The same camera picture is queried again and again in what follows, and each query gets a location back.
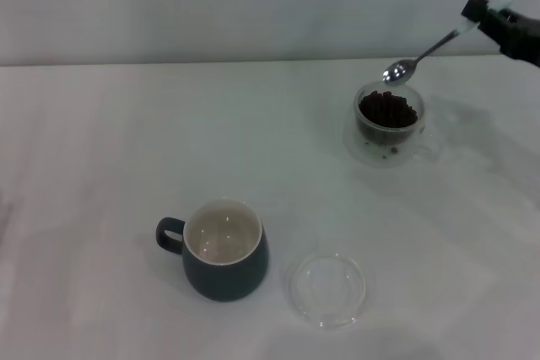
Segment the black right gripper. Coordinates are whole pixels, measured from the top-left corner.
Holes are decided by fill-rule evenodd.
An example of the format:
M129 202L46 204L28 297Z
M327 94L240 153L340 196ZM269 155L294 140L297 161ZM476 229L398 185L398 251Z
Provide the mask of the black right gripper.
M509 8L489 10L489 0L468 0L461 16L499 45L510 59L540 66L540 19L529 18Z

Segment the double-wall glass cup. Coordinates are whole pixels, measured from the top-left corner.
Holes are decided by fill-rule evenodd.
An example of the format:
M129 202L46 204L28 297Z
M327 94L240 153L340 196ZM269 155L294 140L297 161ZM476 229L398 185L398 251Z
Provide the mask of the double-wall glass cup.
M411 131L411 136L404 142L398 145L379 145L368 140L360 131L360 123L380 128L367 121L359 111L359 102L373 91L378 93L390 91L394 95L404 97L408 105L417 111L418 120L416 123L402 129L403 131ZM378 168L396 167L414 155L434 161L440 154L441 143L426 129L427 116L424 100L415 89L407 85L393 88L383 82L367 83L354 96L343 130L344 144L357 160Z

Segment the dark blue ceramic mug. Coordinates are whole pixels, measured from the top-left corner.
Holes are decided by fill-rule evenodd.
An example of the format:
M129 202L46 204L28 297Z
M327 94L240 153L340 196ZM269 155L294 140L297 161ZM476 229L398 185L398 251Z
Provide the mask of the dark blue ceramic mug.
M267 274L266 232L257 213L243 201L211 201L186 221L162 218L155 238L159 247L182 257L189 283L213 301L242 299Z

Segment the clear glass saucer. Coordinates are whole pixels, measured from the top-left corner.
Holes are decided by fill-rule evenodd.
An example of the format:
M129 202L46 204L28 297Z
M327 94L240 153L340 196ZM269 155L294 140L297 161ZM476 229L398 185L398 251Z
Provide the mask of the clear glass saucer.
M338 253L310 254L297 261L289 268L284 286L294 312L323 330L354 324L367 293L361 267Z

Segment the metal spoon with blue handle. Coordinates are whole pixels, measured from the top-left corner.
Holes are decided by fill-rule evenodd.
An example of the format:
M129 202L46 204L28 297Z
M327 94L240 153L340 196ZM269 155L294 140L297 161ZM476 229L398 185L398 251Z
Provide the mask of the metal spoon with blue handle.
M502 9L508 8L513 0L498 0L490 2L489 0L469 0L467 3L477 3L480 7L499 12ZM468 31L477 28L479 22L473 22L469 18L462 17L462 22L450 33L445 35L441 40L436 42L428 50L423 52L415 59L402 59L392 63L381 75L381 81L389 86L399 86L405 84L415 73L417 65L427 56L430 56L441 47L453 41L460 35L466 34Z

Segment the pile of coffee beans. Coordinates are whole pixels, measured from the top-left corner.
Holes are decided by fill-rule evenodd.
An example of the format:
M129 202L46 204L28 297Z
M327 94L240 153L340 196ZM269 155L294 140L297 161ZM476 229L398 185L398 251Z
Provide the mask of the pile of coffee beans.
M411 131L403 131L418 120L418 113L408 105L404 97L390 91L373 91L359 102L361 115L380 128L360 123L360 131L375 144L398 145L411 136Z

